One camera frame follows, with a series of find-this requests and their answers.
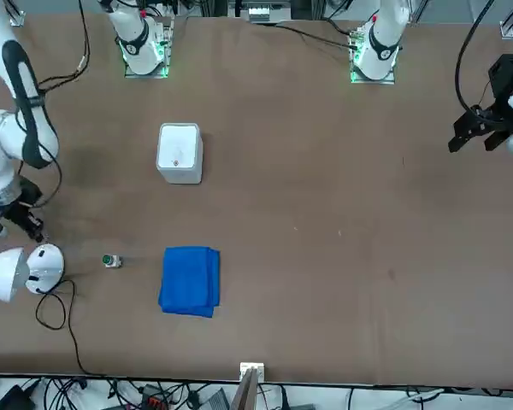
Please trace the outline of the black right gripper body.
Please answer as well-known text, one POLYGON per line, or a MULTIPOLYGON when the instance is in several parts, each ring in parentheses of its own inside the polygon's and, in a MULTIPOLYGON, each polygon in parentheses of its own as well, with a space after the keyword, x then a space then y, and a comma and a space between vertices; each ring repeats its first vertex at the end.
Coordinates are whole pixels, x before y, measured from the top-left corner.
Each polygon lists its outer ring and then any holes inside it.
POLYGON ((35 217, 29 210, 42 196, 42 191, 31 180, 26 177, 19 177, 21 195, 13 202, 7 212, 6 219, 13 223, 41 223, 42 220, 35 217))

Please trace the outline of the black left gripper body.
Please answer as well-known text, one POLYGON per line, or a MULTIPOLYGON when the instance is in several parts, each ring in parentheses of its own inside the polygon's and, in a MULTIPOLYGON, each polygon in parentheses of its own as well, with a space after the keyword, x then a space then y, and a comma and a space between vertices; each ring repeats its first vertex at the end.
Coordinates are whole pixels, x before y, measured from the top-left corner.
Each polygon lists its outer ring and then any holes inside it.
POLYGON ((513 54, 502 54, 488 69, 492 86, 495 114, 505 114, 509 110, 508 99, 513 93, 513 54))

